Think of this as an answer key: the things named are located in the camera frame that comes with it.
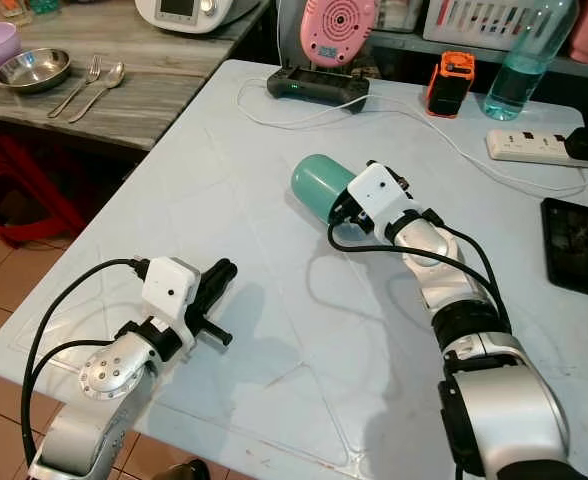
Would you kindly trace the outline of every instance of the water bottle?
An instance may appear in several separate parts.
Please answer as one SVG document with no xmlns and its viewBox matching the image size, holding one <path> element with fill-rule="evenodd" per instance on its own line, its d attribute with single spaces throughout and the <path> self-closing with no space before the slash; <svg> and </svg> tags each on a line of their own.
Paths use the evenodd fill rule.
<svg viewBox="0 0 588 480">
<path fill-rule="evenodd" d="M 512 50 L 485 98 L 485 114 L 513 120 L 523 109 L 578 17 L 578 0 L 545 0 L 524 9 Z"/>
</svg>

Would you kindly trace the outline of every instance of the charging cable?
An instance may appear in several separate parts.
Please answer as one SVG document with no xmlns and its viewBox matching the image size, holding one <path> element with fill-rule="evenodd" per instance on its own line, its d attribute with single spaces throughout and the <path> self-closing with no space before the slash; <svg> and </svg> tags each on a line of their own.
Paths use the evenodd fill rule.
<svg viewBox="0 0 588 480">
<path fill-rule="evenodd" d="M 481 170 L 483 170 L 486 174 L 493 176 L 497 181 L 499 181 L 500 183 L 503 183 L 504 185 L 513 186 L 513 185 L 511 185 L 511 183 L 518 183 L 518 184 L 522 184 L 522 185 L 527 185 L 529 187 L 540 188 L 540 189 L 548 190 L 548 191 L 552 191 L 552 192 L 564 192 L 567 190 L 578 190 L 578 189 L 585 188 L 588 186 L 588 180 L 586 180 L 585 182 L 577 184 L 577 185 L 555 187 L 555 186 L 543 185 L 540 183 L 532 182 L 529 180 L 525 180 L 523 178 L 513 177 L 511 175 L 503 173 L 500 170 L 498 170 L 497 168 L 491 167 L 490 165 L 483 162 L 482 160 L 479 160 L 478 158 L 470 155 L 469 153 L 464 152 L 454 142 L 454 140 L 452 140 L 443 130 L 441 130 L 439 127 L 437 127 L 430 119 L 428 119 L 422 112 L 420 112 L 414 106 L 412 106 L 412 105 L 408 104 L 407 102 L 400 100 L 398 98 L 387 97 L 387 96 L 378 95 L 375 93 L 368 93 L 367 95 L 362 95 L 362 96 L 360 96 L 354 100 L 351 100 L 347 103 L 344 103 L 342 105 L 338 105 L 336 107 L 330 107 L 325 110 L 321 110 L 320 112 L 317 112 L 313 115 L 308 115 L 307 117 L 303 117 L 303 118 L 297 118 L 297 119 L 293 119 L 293 120 L 276 120 L 276 121 L 258 118 L 254 114 L 252 114 L 250 111 L 248 111 L 241 103 L 241 99 L 243 98 L 243 94 L 245 93 L 246 88 L 252 82 L 262 82 L 260 86 L 265 88 L 265 84 L 267 82 L 267 79 L 265 79 L 265 78 L 249 78 L 249 79 L 247 79 L 241 85 L 241 87 L 239 88 L 239 90 L 236 94 L 236 107 L 241 111 L 241 113 L 243 113 L 243 115 L 245 115 L 247 118 L 249 118 L 253 122 L 258 123 L 259 125 L 281 128 L 281 129 L 285 129 L 285 130 L 299 130 L 299 129 L 303 129 L 303 128 L 309 128 L 310 126 L 305 125 L 306 123 L 309 123 L 312 120 L 316 120 L 320 117 L 323 117 L 323 116 L 327 115 L 328 113 L 331 113 L 331 112 L 334 112 L 337 110 L 341 110 L 345 107 L 349 107 L 350 105 L 357 103 L 357 102 L 360 102 L 360 101 L 367 99 L 367 98 L 378 98 L 381 100 L 386 100 L 386 101 L 389 101 L 392 103 L 397 103 L 397 104 L 403 105 L 404 107 L 407 107 L 410 110 L 409 112 L 402 111 L 402 110 L 392 110 L 392 112 L 400 113 L 402 115 L 407 115 L 408 117 L 411 117 L 411 118 L 423 123 L 427 127 L 431 128 L 443 140 L 445 140 L 445 142 L 447 142 L 450 145 L 450 147 L 452 147 L 456 151 L 456 153 L 458 153 L 461 157 L 470 161 L 471 163 L 473 163 L 474 165 L 479 167 Z M 389 111 L 388 110 L 367 110 L 362 113 L 376 113 L 376 112 L 386 113 Z M 351 113 L 346 114 L 344 117 L 337 119 L 337 121 L 351 118 L 352 116 L 353 116 L 353 114 L 351 114 Z"/>
</svg>

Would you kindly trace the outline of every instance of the black phone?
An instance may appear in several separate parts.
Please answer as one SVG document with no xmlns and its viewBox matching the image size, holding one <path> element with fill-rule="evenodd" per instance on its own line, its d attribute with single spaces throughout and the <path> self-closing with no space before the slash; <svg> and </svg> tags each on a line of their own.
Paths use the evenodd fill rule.
<svg viewBox="0 0 588 480">
<path fill-rule="evenodd" d="M 546 198 L 541 209 L 550 282 L 588 294 L 588 207 Z"/>
</svg>

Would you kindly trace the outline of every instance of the robotic arm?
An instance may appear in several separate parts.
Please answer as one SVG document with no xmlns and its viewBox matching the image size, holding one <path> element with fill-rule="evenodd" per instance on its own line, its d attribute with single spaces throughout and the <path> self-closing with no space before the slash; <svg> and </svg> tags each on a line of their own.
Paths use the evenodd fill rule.
<svg viewBox="0 0 588 480">
<path fill-rule="evenodd" d="M 125 433 L 152 398 L 177 352 L 187 359 L 194 337 L 206 330 L 224 345 L 232 335 L 205 315 L 237 272 L 227 259 L 202 275 L 175 258 L 140 260 L 146 320 L 127 323 L 78 374 L 75 398 L 58 414 L 29 469 L 37 480 L 104 480 Z"/>
<path fill-rule="evenodd" d="M 330 241 L 333 226 L 347 221 L 383 244 L 463 262 L 454 236 L 434 225 L 442 222 L 408 186 L 381 164 L 354 177 L 320 155 L 304 159 L 292 176 L 297 197 L 331 225 Z M 403 261 L 420 284 L 443 354 L 441 415 L 457 466 L 487 480 L 587 479 L 568 464 L 559 402 L 486 289 L 453 265 L 407 253 Z"/>
</svg>

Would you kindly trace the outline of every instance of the metal bowl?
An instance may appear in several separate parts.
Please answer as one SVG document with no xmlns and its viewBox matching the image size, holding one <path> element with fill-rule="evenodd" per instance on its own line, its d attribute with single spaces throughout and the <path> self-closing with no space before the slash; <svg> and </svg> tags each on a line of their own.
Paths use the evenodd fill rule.
<svg viewBox="0 0 588 480">
<path fill-rule="evenodd" d="M 0 85 L 19 93 L 35 93 L 55 87 L 70 74 L 65 50 L 37 48 L 23 52 L 0 66 Z"/>
</svg>

